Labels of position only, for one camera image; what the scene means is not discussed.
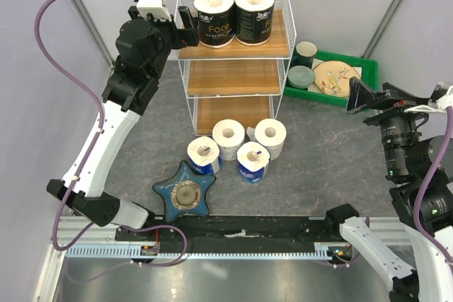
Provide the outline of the black paper roll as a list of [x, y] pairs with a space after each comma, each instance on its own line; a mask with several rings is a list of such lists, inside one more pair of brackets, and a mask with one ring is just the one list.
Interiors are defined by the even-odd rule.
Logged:
[[234, 0], [194, 0], [202, 45], [226, 47], [234, 39]]
[[270, 39], [275, 0], [234, 0], [236, 39], [244, 45], [261, 45]]

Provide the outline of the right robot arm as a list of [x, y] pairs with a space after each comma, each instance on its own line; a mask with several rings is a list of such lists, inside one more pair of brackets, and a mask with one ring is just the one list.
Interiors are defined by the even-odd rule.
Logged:
[[439, 82], [428, 98], [390, 83], [375, 91], [351, 78], [346, 110], [367, 109], [365, 119], [378, 126], [393, 183], [391, 203], [411, 242], [415, 264], [408, 265], [385, 246], [349, 204], [326, 213], [324, 232], [345, 240], [386, 284], [391, 301], [452, 300], [452, 126], [442, 136], [421, 139], [420, 127], [433, 113], [452, 116], [452, 85]]

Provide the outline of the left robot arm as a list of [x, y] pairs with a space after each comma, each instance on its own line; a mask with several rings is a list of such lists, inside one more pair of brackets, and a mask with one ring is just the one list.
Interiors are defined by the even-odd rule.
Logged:
[[181, 6], [178, 12], [182, 28], [173, 16], [158, 17], [156, 9], [130, 7], [131, 19], [122, 25], [115, 42], [114, 71], [101, 95], [103, 114], [96, 119], [74, 168], [46, 187], [97, 226], [128, 226], [139, 240], [149, 240], [155, 233], [150, 211], [106, 193], [105, 181], [126, 136], [158, 90], [171, 51], [199, 44], [193, 11]]

